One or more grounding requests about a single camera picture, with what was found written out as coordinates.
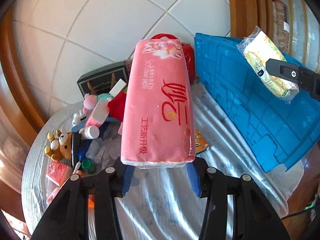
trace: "white tablecloth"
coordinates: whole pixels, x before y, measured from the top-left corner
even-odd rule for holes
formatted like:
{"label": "white tablecloth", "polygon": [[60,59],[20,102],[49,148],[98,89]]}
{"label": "white tablecloth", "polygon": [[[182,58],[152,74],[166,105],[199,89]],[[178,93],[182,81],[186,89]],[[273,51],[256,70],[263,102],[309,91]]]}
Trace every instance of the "white tablecloth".
{"label": "white tablecloth", "polygon": [[[206,137],[211,149],[199,155],[209,166],[225,175],[252,176],[267,196],[280,217],[287,215],[286,200],[291,196],[303,175],[298,162],[288,172],[280,165],[264,173],[253,153],[233,123],[201,84],[192,86],[195,127]],[[47,192],[53,190],[45,177],[49,158],[43,150],[46,134],[60,129],[71,130],[73,113],[82,108],[82,102],[68,106],[45,124],[34,141],[23,172],[22,207],[28,229],[33,233],[47,209]],[[116,127],[105,133],[110,153],[120,153],[121,140]],[[233,217],[232,198],[228,199],[228,217]],[[198,199],[192,192],[187,170],[136,169],[131,187],[123,199],[116,199],[118,218],[124,240],[198,239],[206,199]],[[95,239],[93,210],[89,211],[90,238]],[[232,238],[232,219],[228,219],[227,239]]]}

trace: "pink tissue paper package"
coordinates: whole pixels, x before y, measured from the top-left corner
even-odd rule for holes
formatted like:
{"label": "pink tissue paper package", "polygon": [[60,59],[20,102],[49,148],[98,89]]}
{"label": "pink tissue paper package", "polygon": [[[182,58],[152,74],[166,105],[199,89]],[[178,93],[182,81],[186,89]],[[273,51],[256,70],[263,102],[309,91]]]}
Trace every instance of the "pink tissue paper package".
{"label": "pink tissue paper package", "polygon": [[124,109],[121,161],[139,168],[194,161],[188,70],[178,40],[139,41]]}

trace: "green bottle cap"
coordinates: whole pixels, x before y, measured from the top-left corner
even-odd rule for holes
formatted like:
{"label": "green bottle cap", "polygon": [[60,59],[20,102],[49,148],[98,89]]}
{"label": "green bottle cap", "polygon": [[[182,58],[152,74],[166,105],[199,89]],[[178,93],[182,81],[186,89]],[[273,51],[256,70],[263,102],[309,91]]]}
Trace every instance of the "green bottle cap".
{"label": "green bottle cap", "polygon": [[84,160],[82,163],[81,163],[81,167],[83,169],[85,169],[88,173],[95,173],[96,172],[96,165],[94,165],[94,163],[92,163],[91,160]]}

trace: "red bag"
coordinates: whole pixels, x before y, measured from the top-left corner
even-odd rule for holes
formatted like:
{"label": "red bag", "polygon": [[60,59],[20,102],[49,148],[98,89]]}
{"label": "red bag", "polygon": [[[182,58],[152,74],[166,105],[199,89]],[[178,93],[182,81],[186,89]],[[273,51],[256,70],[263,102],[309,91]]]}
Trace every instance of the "red bag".
{"label": "red bag", "polygon": [[[167,37],[172,40],[178,40],[177,37],[171,34],[159,33],[153,36],[151,39],[160,39],[162,37]],[[189,81],[192,83],[195,80],[195,53],[190,44],[181,43],[184,57],[187,63]]]}

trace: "flower print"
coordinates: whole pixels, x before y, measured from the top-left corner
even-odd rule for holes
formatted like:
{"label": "flower print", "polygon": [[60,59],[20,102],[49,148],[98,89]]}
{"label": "flower print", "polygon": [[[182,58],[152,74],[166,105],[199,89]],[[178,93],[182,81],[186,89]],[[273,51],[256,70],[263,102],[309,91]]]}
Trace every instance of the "flower print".
{"label": "flower print", "polygon": [[51,163],[51,164],[49,165],[49,167],[48,167],[48,172],[47,172],[47,174],[48,174],[48,175],[54,174],[55,169],[56,169],[56,165],[55,165],[54,163]]}
{"label": "flower print", "polygon": [[174,41],[167,41],[162,43],[162,49],[153,53],[155,56],[160,56],[162,59],[167,57],[181,58],[181,46]]}
{"label": "flower print", "polygon": [[146,48],[144,49],[143,52],[150,52],[150,51],[155,51],[162,49],[162,47],[159,45],[158,42],[150,42],[146,45]]}

